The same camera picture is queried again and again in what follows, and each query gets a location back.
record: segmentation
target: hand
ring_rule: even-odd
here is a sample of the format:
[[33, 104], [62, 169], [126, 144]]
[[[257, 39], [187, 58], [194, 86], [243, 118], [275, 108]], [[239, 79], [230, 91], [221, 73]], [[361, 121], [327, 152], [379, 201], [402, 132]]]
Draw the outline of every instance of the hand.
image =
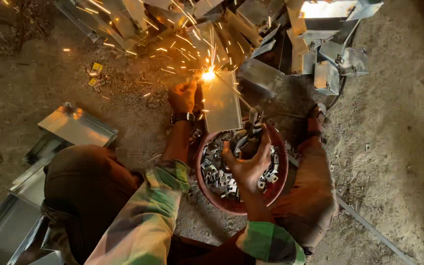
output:
[[174, 113], [192, 113], [196, 88], [196, 81], [193, 80], [190, 83], [182, 83], [170, 89], [168, 102], [173, 108]]
[[270, 146], [271, 139], [269, 139], [268, 128], [265, 124], [263, 124], [263, 136], [261, 137], [258, 152], [250, 160], [236, 159], [230, 151], [230, 143], [223, 142], [222, 156], [232, 171], [233, 178], [237, 182], [240, 193], [258, 192], [258, 179], [269, 165], [271, 165]]

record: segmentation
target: concrete floor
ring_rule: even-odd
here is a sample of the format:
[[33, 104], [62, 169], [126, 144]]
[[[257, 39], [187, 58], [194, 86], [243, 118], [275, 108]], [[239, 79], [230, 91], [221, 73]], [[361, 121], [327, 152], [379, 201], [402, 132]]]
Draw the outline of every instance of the concrete floor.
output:
[[[424, 1], [387, 0], [361, 22], [353, 46], [367, 49], [371, 74], [347, 81], [325, 124], [338, 194], [424, 264]], [[64, 47], [73, 52], [63, 53]], [[121, 130], [117, 153], [129, 168], [145, 167], [162, 152], [168, 129], [165, 89], [181, 80], [161, 73], [159, 61], [132, 64], [116, 55], [98, 49], [59, 16], [47, 40], [30, 40], [21, 54], [0, 58], [0, 202], [28, 167], [22, 158], [42, 135], [37, 123], [65, 101]], [[85, 66], [95, 61], [112, 77], [101, 93], [86, 85]], [[145, 101], [148, 92], [154, 97]], [[365, 143], [371, 144], [368, 153]], [[193, 187], [193, 195], [183, 198], [176, 232], [220, 244], [244, 224], [243, 217], [213, 208]], [[340, 211], [308, 263], [403, 262]]]

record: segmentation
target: dirt floor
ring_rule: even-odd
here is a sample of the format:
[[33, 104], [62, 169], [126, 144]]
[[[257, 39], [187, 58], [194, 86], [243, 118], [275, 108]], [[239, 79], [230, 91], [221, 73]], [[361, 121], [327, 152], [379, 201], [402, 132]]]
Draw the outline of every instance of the dirt floor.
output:
[[[168, 84], [185, 81], [160, 71], [160, 60], [99, 47], [64, 16], [54, 20], [47, 39], [29, 40], [20, 54], [0, 57], [0, 202], [28, 168], [22, 158], [43, 134], [37, 123], [66, 101], [120, 130], [117, 154], [127, 167], [151, 165], [167, 139]], [[387, 0], [361, 22], [353, 46], [367, 49], [371, 74], [348, 79], [325, 124], [337, 191], [424, 264], [424, 1]], [[93, 62], [110, 76], [98, 92], [87, 86], [86, 67]], [[146, 93], [152, 97], [143, 98]], [[291, 96], [278, 99], [287, 103]], [[275, 122], [290, 133], [285, 119]], [[190, 182], [177, 234], [217, 245], [245, 226], [245, 217], [220, 212]], [[341, 210], [308, 263], [404, 262]]]

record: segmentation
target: person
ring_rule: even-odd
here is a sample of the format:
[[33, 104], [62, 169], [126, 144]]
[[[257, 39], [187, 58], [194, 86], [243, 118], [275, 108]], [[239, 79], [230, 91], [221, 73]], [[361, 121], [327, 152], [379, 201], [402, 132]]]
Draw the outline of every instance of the person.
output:
[[[170, 90], [175, 113], [192, 112], [196, 87], [192, 81]], [[304, 264], [337, 210], [319, 115], [316, 108], [308, 120], [311, 133], [299, 147], [302, 156], [291, 192], [269, 208], [256, 184], [270, 165], [267, 127], [250, 160], [236, 159], [224, 143], [222, 155], [249, 222], [220, 246], [173, 234], [181, 194], [189, 190], [187, 120], [174, 123], [161, 161], [146, 172], [144, 181], [106, 148], [74, 146], [59, 152], [47, 168], [42, 205], [51, 238], [67, 264]]]

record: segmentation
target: leg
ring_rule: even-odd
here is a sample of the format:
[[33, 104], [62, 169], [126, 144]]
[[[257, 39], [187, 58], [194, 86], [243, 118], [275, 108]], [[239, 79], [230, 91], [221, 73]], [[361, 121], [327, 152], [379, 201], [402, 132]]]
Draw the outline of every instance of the leg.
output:
[[106, 148], [68, 147], [52, 159], [45, 205], [72, 216], [63, 226], [78, 263], [85, 262], [140, 184], [141, 178], [132, 176]]
[[[308, 130], [321, 131], [320, 121], [309, 118]], [[299, 146], [301, 159], [295, 184], [289, 194], [281, 195], [271, 206], [278, 225], [286, 228], [308, 254], [330, 229], [338, 210], [327, 154], [320, 141], [319, 136], [313, 136]]]

